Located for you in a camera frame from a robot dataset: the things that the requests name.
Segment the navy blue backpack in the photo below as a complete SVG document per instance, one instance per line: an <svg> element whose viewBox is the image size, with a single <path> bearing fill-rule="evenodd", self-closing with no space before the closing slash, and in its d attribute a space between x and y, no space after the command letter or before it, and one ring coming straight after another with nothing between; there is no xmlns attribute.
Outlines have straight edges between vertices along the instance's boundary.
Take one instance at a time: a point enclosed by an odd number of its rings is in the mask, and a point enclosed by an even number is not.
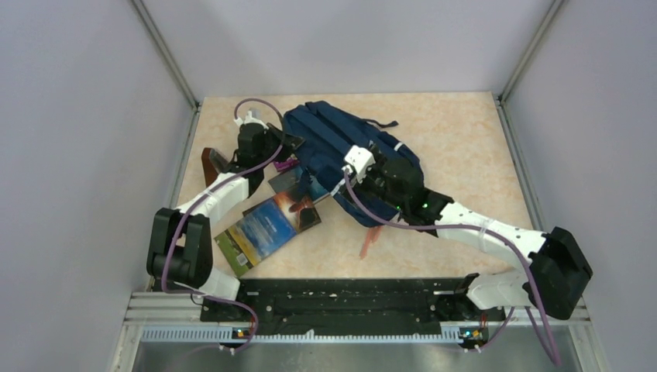
<svg viewBox="0 0 657 372"><path fill-rule="evenodd" d="M294 155L303 170L313 176L343 210L361 226L379 225L352 203L348 194L334 191L343 182L344 158L353 146L369 149L372 144L388 160L405 159L421 170L418 156L397 137L387 132L397 121L378 122L337 108L326 101L307 102L285 112L284 131L304 140Z"/></svg>

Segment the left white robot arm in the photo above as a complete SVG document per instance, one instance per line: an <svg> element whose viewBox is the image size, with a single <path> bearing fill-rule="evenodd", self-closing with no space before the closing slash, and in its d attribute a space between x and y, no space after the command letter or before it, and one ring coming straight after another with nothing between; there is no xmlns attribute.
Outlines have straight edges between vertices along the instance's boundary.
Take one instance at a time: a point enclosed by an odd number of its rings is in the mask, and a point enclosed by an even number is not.
<svg viewBox="0 0 657 372"><path fill-rule="evenodd" d="M154 216L146 270L166 293L189 293L219 301L219 311L239 320L248 311L240 282L214 266L211 228L250 198L263 182L265 167L291 156L304 142L271 124L240 127L238 147L217 178L190 201L161 208Z"/></svg>

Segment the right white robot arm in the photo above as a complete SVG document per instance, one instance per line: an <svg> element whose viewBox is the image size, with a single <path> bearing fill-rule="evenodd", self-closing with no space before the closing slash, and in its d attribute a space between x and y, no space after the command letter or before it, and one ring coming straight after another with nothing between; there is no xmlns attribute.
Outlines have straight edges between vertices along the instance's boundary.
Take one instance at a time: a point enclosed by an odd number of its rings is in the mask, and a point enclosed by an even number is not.
<svg viewBox="0 0 657 372"><path fill-rule="evenodd" d="M424 185L405 158L387 159L352 146L344 157L346 190L371 219L399 229L430 233L511 265L501 274L474 274L454 298L456 313L475 319L485 309L521 306L567 320L593 276L575 236L508 225L467 208Z"/></svg>

